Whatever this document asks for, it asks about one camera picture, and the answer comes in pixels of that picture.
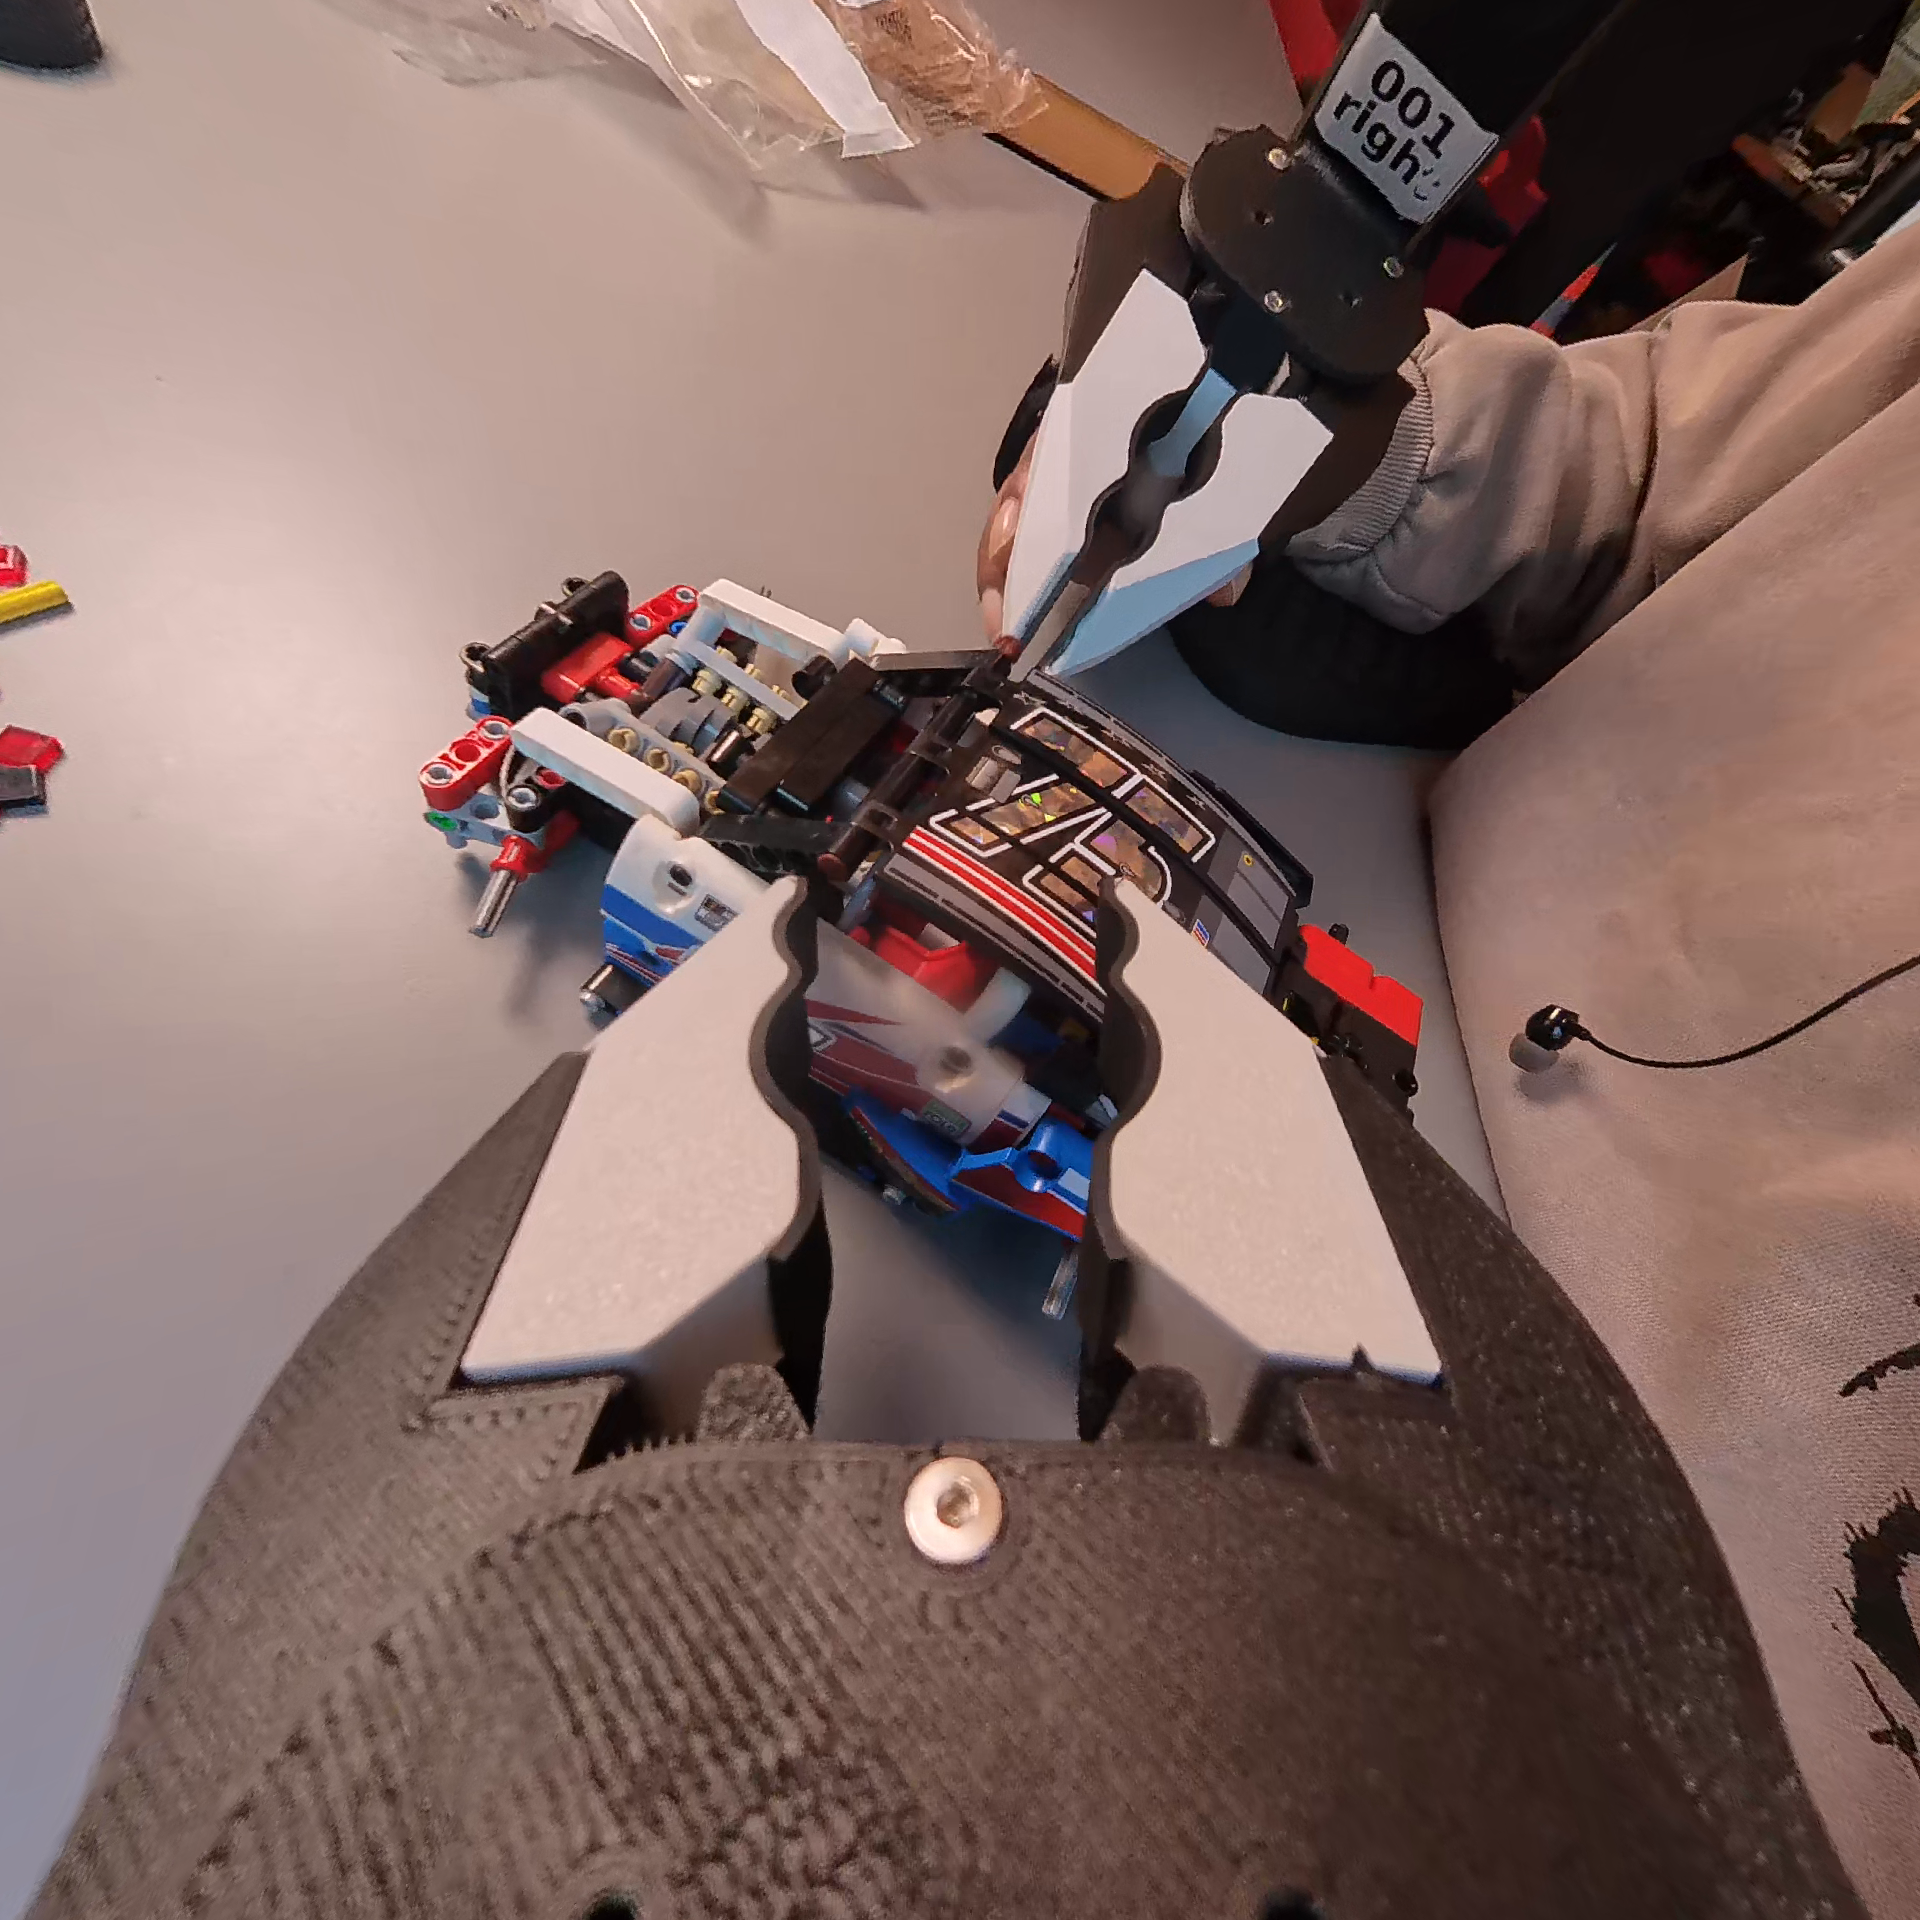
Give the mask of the lego race car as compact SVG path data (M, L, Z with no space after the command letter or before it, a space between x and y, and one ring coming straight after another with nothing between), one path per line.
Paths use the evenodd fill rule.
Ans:
M917 654L739 583L634 596L602 571L464 647L464 729L422 819L490 859L470 932L576 841L610 852L613 1020L819 857L898 767L914 785L834 884L807 988L822 1146L896 1205L1080 1239L1096 1083L1096 900L1172 926L1408 1115L1422 998L1306 921L1308 869L1216 781L1061 678L963 703L974 652Z

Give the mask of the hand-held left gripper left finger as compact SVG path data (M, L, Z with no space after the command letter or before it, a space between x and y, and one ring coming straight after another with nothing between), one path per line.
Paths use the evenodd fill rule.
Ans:
M807 884L778 881L597 1038L466 1381L620 1375L650 1434L686 1434L715 1371L766 1362L811 1421L826 1202L799 1101L815 959Z

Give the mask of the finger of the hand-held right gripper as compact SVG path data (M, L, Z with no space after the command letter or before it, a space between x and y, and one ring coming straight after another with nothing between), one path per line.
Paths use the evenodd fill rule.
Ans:
M1330 430L1302 401L1236 397L1218 423L1211 477L1166 508L1151 546L1117 567L1047 670L1077 674L1116 655L1247 567L1262 531L1328 444Z
M1000 589L1000 630L1029 637L1084 558L1099 499L1135 459L1142 423L1204 388L1206 351L1189 302L1141 271L1074 375L1063 375L1031 447Z

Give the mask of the person's right forearm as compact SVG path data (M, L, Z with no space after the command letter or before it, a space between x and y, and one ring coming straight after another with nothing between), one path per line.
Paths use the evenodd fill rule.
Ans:
M1458 751L1755 513L1725 599L1795 583L1836 548L1795 483L1875 421L1916 503L1916 231L1802 303L1694 302L1648 330L1558 345L1430 321L1411 401L1360 491L1254 564L1172 644L1236 716L1288 737Z

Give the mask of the pile of colourful lego pieces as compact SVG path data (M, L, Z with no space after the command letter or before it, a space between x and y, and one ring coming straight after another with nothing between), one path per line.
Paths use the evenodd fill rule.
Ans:
M26 625L69 610L59 583L32 577L32 564L14 541L2 541L2 627ZM46 781L63 756L63 742L21 725L2 727L2 817L46 809Z

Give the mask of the person's right hand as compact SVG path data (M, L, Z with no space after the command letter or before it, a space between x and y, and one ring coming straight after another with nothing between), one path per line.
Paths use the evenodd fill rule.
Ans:
M1023 491L1034 463L1035 442L1029 442L1021 457L998 483L991 503L991 514L981 532L975 546L975 602L987 642L998 642L1004 636L1004 589L1006 573L1018 539L1018 525L1023 508Z

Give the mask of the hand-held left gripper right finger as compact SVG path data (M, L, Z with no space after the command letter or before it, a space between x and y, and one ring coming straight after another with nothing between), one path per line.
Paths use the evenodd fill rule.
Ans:
M1253 1434L1285 1385L1436 1388L1443 1361L1308 1035L1128 881L1096 900L1101 1093L1079 1255L1079 1434L1170 1369L1197 1431Z

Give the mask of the clear plastic bags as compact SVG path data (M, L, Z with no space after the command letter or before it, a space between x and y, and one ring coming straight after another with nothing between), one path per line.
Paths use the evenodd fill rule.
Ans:
M586 75L674 105L756 185L886 199L903 158L1027 130L1040 75L963 3L332 3L453 86Z

